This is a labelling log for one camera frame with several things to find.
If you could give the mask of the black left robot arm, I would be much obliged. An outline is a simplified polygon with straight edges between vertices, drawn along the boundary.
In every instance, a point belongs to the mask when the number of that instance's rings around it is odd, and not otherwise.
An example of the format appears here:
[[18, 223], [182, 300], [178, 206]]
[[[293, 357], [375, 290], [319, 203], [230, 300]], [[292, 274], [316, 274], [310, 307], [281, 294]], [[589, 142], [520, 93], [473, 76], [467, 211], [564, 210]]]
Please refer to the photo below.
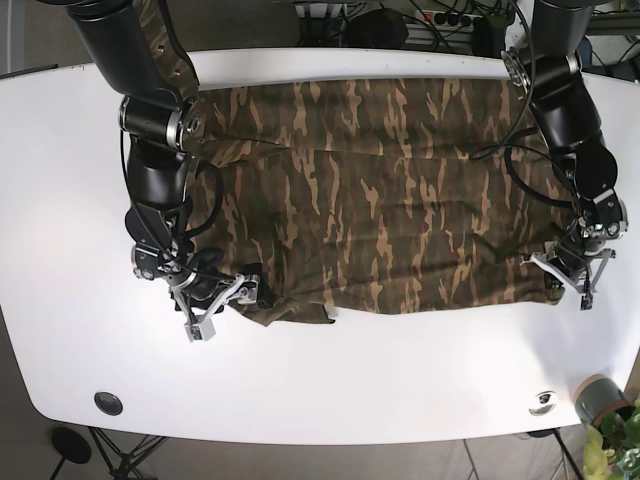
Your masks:
[[[531, 113], [535, 124], [527, 129], [514, 124], [503, 140], [474, 155], [481, 159], [502, 151], [507, 174], [527, 197], [571, 212], [561, 236], [525, 260], [543, 270], [552, 286], [572, 288], [583, 311], [592, 308], [602, 273], [616, 256], [608, 242], [619, 239], [629, 226], [626, 206], [615, 190], [618, 165], [604, 140], [578, 51], [596, 5], [535, 1], [526, 15], [518, 3], [511, 4], [524, 39], [506, 47], [501, 58], [524, 102], [522, 111]], [[568, 190], [569, 200], [553, 199], [517, 174], [512, 153], [534, 133], [541, 134], [548, 149], [544, 157]]]

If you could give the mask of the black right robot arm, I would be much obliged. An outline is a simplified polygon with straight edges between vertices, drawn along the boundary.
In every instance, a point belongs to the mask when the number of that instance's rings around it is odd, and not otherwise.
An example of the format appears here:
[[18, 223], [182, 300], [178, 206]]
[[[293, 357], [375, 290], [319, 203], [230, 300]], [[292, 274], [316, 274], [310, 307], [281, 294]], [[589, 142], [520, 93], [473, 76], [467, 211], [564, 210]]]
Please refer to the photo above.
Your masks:
[[132, 268], [162, 279], [186, 317], [190, 341], [215, 334], [213, 316], [230, 302], [272, 306], [261, 268], [220, 272], [224, 253], [197, 249], [221, 211], [223, 179], [202, 158], [205, 105], [193, 63], [163, 1], [65, 1], [100, 73], [122, 94], [120, 155], [134, 241]]

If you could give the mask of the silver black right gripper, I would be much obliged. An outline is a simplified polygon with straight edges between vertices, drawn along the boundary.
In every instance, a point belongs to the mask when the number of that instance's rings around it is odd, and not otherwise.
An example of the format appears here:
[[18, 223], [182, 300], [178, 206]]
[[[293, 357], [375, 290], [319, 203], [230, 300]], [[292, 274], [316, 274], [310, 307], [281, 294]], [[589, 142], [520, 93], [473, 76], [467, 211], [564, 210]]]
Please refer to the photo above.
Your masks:
[[261, 278], [235, 275], [226, 278], [218, 269], [224, 253], [218, 248], [195, 251], [191, 230], [171, 236], [169, 246], [159, 246], [146, 230], [131, 230], [134, 240], [134, 274], [146, 280], [162, 279], [178, 298], [185, 315], [184, 329], [190, 342], [208, 341], [215, 335], [213, 316], [230, 302], [271, 309], [274, 294]]

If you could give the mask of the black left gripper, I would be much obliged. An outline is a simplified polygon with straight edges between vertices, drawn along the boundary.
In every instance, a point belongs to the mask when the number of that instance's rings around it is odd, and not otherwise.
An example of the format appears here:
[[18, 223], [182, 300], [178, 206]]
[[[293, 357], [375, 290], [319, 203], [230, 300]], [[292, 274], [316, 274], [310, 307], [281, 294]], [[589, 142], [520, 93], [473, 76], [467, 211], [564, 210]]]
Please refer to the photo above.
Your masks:
[[544, 272], [545, 286], [554, 292], [567, 288], [576, 290], [576, 283], [583, 275], [580, 310], [593, 307], [596, 286], [609, 261], [614, 255], [599, 255], [609, 241], [618, 240], [628, 229], [628, 218], [624, 205], [607, 205], [604, 210], [605, 223], [588, 225], [585, 218], [578, 219], [566, 235], [555, 246], [554, 265], [544, 252], [525, 255], [522, 264], [536, 266]]

